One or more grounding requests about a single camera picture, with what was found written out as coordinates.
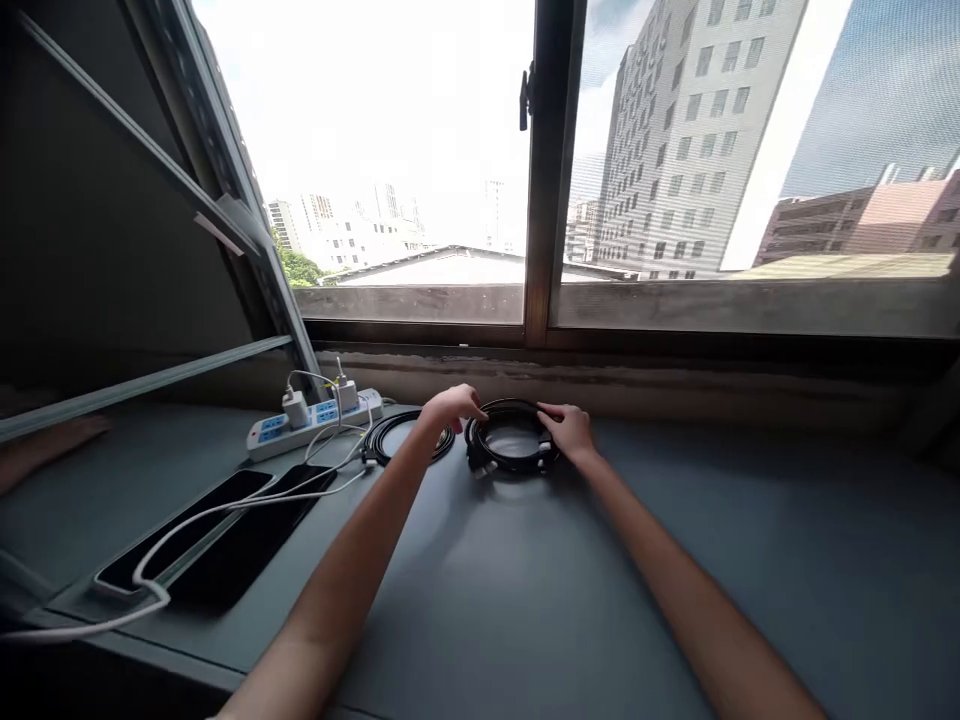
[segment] cable coil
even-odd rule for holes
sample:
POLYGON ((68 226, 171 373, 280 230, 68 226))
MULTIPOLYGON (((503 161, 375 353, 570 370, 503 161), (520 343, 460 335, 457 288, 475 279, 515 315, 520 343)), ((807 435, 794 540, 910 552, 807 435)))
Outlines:
MULTIPOLYGON (((363 440, 363 453, 361 456, 363 460, 376 460, 377 463, 386 467, 387 463, 390 462, 390 459, 393 456, 388 455, 383 449, 383 438, 385 438, 387 434, 398 425, 413 422, 418 417, 420 417, 419 410, 409 410, 407 412, 391 415, 390 417, 384 418, 374 425, 373 429, 367 433, 363 440)), ((449 427, 445 427, 443 432, 440 434, 440 439, 437 441, 437 446, 433 449, 433 455, 430 457, 430 462, 435 463, 437 460, 446 455, 450 451, 451 447, 453 447, 453 431, 449 427)))
POLYGON ((537 417, 539 408, 532 402, 504 398, 489 402, 480 409, 490 419, 486 422, 468 420, 463 433, 467 442, 467 463, 474 477, 483 477, 498 468, 514 475, 542 473, 560 457, 560 451, 553 445, 553 437, 537 417), (488 442, 490 430, 504 426, 526 428, 536 433, 539 443, 537 452, 514 456, 491 448, 488 442))

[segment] smartphone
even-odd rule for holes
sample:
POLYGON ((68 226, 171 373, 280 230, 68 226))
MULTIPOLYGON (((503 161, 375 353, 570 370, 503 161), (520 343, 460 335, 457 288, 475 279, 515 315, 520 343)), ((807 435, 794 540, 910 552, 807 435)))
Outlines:
MULTIPOLYGON (((133 571, 160 538, 199 512, 243 500, 260 491, 263 491, 262 494, 272 493, 273 486, 270 483, 275 477, 255 470, 240 470, 234 473, 98 572, 93 578, 94 586, 112 595, 120 596, 130 596, 142 590, 143 588, 133 584, 133 571)), ((211 513, 190 523, 164 543, 159 552, 147 563, 143 577, 165 584, 203 552, 207 547, 204 541, 224 532, 239 519, 243 512, 243 510, 234 510, 211 513)))
MULTIPOLYGON (((316 478, 293 495, 323 492, 337 471, 315 465, 295 465, 264 493, 273 495, 316 478)), ((189 606, 212 614, 229 610, 243 597, 294 528, 318 498, 250 508, 220 535, 170 586, 174 606, 189 606)))

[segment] tree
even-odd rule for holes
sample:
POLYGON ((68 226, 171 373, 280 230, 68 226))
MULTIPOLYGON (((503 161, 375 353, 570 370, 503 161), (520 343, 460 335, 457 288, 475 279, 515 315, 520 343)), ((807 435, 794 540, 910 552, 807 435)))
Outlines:
POLYGON ((280 242, 280 235, 275 227, 270 228, 270 234, 273 236, 273 244, 280 255, 283 274, 287 276, 290 287, 316 287, 320 284, 320 278, 333 274, 330 270, 321 270, 306 255, 285 248, 280 242))

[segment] desk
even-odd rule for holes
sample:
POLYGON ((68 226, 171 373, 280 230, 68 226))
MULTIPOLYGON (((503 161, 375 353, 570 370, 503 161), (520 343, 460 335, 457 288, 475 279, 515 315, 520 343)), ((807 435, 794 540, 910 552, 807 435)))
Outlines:
MULTIPOLYGON (((35 622, 115 615, 90 592, 92 574, 229 476, 264 416, 174 405, 110 414, 108 437, 0 503, 2 547, 63 588, 27 616, 35 622)), ((831 716, 960 715, 952 478, 881 448, 815 438, 595 428, 601 452, 831 716)), ((337 439, 316 462, 335 462, 351 442, 337 439)), ((255 467, 281 474, 301 457, 255 467)), ((102 642, 121 653, 139 642, 163 662, 182 658, 185 674, 235 686, 379 473, 322 499, 225 615, 168 608, 102 642)), ((583 484, 563 468, 474 481, 460 438, 427 473, 336 703, 391 720, 711 717, 583 484)))

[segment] person's left hand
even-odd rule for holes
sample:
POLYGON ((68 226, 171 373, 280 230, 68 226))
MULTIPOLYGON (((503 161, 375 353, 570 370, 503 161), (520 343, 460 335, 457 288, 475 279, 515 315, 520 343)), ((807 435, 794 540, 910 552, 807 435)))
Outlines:
POLYGON ((423 406, 420 417, 441 427, 449 425, 459 435, 463 432, 460 418, 486 420, 487 414, 480 409, 477 391, 464 383, 434 395, 423 406))

